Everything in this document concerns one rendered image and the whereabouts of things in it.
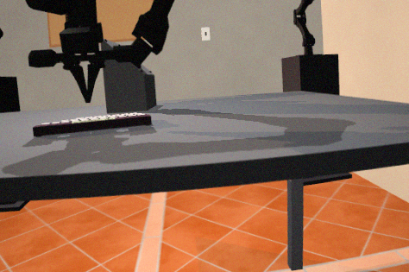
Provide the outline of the dark maroon keyboard case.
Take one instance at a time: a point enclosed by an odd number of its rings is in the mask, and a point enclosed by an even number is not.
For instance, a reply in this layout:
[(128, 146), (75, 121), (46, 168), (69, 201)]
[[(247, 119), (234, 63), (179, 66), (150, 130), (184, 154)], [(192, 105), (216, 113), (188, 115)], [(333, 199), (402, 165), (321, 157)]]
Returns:
[[(70, 122), (70, 123), (68, 123)], [(142, 113), (77, 118), (33, 127), (34, 136), (48, 136), (91, 130), (107, 130), (152, 124), (151, 116)]]

